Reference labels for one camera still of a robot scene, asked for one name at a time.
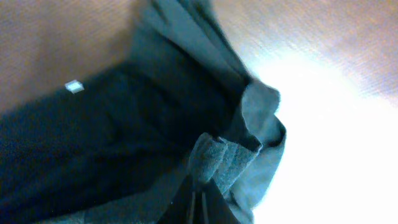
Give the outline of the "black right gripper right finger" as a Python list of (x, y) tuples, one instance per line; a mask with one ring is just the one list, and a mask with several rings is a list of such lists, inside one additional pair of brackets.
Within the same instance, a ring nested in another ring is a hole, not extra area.
[(202, 223), (239, 224), (213, 179), (201, 188), (200, 203)]

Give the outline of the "dark green t-shirt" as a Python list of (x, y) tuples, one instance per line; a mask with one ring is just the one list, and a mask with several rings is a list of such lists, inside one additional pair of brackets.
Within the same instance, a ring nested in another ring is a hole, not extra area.
[(1, 116), (1, 222), (157, 223), (190, 175), (254, 221), (284, 152), (279, 92), (209, 1), (149, 1), (121, 62)]

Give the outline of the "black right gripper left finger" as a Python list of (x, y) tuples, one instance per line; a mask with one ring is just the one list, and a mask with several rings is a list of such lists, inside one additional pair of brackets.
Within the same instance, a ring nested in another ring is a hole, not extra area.
[(177, 193), (169, 203), (157, 224), (195, 224), (198, 211), (198, 192), (193, 186), (192, 176), (182, 181)]

